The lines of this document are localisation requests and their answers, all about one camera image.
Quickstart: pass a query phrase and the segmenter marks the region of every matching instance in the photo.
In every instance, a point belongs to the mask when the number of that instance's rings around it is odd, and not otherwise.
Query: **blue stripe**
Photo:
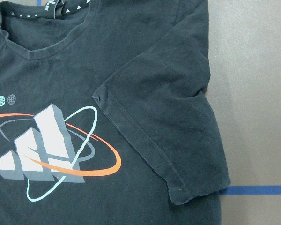
[[[280,186],[230,186],[221,195],[281,195]]]

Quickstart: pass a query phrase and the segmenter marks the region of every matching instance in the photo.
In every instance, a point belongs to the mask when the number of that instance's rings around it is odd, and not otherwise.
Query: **black t-shirt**
[[[0,4],[0,225],[218,225],[205,0]]]

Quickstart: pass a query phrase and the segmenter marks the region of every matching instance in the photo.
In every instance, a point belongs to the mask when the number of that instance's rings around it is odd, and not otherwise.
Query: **light blue orbit line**
[[[84,142],[82,143],[81,147],[80,147],[79,150],[77,151],[76,156],[75,156],[74,160],[73,160],[72,163],[71,163],[71,166],[74,166],[74,165],[75,165],[75,163],[77,162],[77,160],[78,160],[78,158],[79,158],[80,153],[83,151],[84,147],[86,146],[86,144],[88,143],[88,141],[89,141],[89,139],[90,139],[90,136],[93,134],[93,132],[94,132],[94,130],[95,130],[96,123],[97,123],[97,118],[98,118],[98,111],[97,111],[97,109],[96,109],[95,107],[93,107],[93,106],[85,106],[85,107],[83,107],[83,108],[77,110],[76,112],[72,113],[70,116],[68,116],[68,117],[65,119],[65,122],[66,122],[69,118],[75,116],[76,114],[80,113],[81,111],[83,111],[83,110],[85,110],[85,109],[92,109],[92,110],[94,110],[94,112],[95,112],[95,119],[94,119],[93,126],[92,126],[90,132],[88,133],[88,135],[86,136],[86,138],[85,138]],[[58,182],[56,182],[56,183],[54,184],[54,186],[53,186],[51,189],[49,189],[45,194],[43,194],[42,196],[40,196],[40,197],[38,197],[38,198],[30,198],[30,196],[29,196],[29,187],[30,187],[30,184],[29,184],[29,179],[27,179],[26,196],[27,196],[27,198],[28,198],[31,202],[37,202],[37,201],[43,200],[43,199],[46,198],[50,193],[52,193],[52,192],[64,181],[65,178],[66,178],[65,175],[62,176],[62,177],[60,178],[60,180],[59,180]]]

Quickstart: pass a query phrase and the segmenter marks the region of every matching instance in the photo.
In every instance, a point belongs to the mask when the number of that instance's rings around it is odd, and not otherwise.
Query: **seam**
[[[180,5],[181,5],[181,0],[179,0],[179,3],[178,3],[178,8],[177,8],[176,16],[175,16],[175,20],[174,20],[174,26],[177,24],[177,17],[178,17],[178,12],[179,12],[179,9],[180,9]]]
[[[77,36],[76,38],[74,38],[71,42],[69,42],[68,45],[66,45],[65,47],[61,48],[59,51],[57,51],[55,54],[52,54],[52,55],[47,56],[47,57],[44,57],[44,58],[28,59],[28,58],[26,58],[25,56],[20,55],[19,53],[17,53],[16,51],[14,51],[14,50],[9,46],[9,44],[7,43],[7,40],[6,40],[5,36],[2,34],[1,31],[0,31],[0,34],[3,36],[4,41],[5,41],[6,45],[8,46],[8,48],[9,48],[14,54],[20,56],[21,58],[23,58],[23,59],[25,59],[25,60],[27,60],[27,61],[38,61],[38,60],[49,59],[49,58],[51,58],[51,57],[53,57],[53,56],[55,56],[55,55],[61,53],[61,52],[62,52],[63,50],[65,50],[66,48],[68,48],[77,38],[79,38],[86,30],[88,30],[87,28],[88,28],[90,25],[93,24],[93,22],[94,22],[94,20],[95,20],[95,17],[97,16],[97,13],[98,13],[99,8],[100,8],[101,1],[99,1],[97,4],[98,4],[98,5],[97,5],[96,12],[95,12],[95,14],[94,14],[94,16],[93,16],[93,20],[92,20],[91,23],[81,32],[81,34],[80,34],[79,36]]]
[[[178,173],[177,169],[174,167],[174,165],[172,164],[172,162],[170,161],[169,157],[167,156],[167,154],[162,150],[161,147],[159,147],[159,145],[154,142],[151,137],[144,131],[144,129],[136,122],[136,120],[127,112],[127,110],[123,107],[123,105],[117,100],[117,98],[111,93],[111,91],[104,85],[102,84],[102,86],[106,89],[106,91],[112,96],[112,98],[114,98],[114,100],[121,106],[121,110],[124,111],[126,113],[126,115],[131,118],[131,120],[133,120],[136,124],[137,124],[137,128],[140,129],[145,135],[146,137],[148,137],[148,139],[152,142],[152,144],[154,145],[153,147],[157,150],[158,154],[161,156],[161,158],[165,161],[165,163],[168,164],[168,166],[170,167],[170,169],[173,171],[173,173],[175,175],[177,175],[178,179],[180,180],[180,182],[183,184],[182,188],[185,189],[187,191],[187,193],[190,193],[192,196],[194,196],[194,194],[192,193],[192,191],[188,188],[187,183],[184,181],[184,179],[181,177],[180,173]],[[185,194],[185,192],[183,192],[183,195],[185,197],[185,199],[187,201],[190,200],[190,198],[188,197],[188,195]]]
[[[194,12],[197,10],[197,8],[198,8],[200,5],[202,5],[204,2],[207,2],[207,3],[208,3],[208,0],[202,0],[202,1],[196,6],[196,8],[194,8],[190,13],[188,13],[188,15],[194,13]],[[177,24],[178,11],[179,11],[180,5],[181,5],[180,3],[181,3],[181,0],[179,1],[179,6],[178,6],[178,9],[177,9],[177,13],[176,13],[176,18],[175,18],[175,23],[174,23],[174,25]]]

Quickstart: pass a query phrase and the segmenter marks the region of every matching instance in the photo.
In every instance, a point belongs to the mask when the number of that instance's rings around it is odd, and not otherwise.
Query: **dark globe icon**
[[[15,103],[15,95],[10,95],[10,96],[8,96],[7,102],[8,102],[10,105],[13,105],[13,104]]]
[[[0,96],[0,106],[4,106],[4,104],[5,104],[5,97]]]

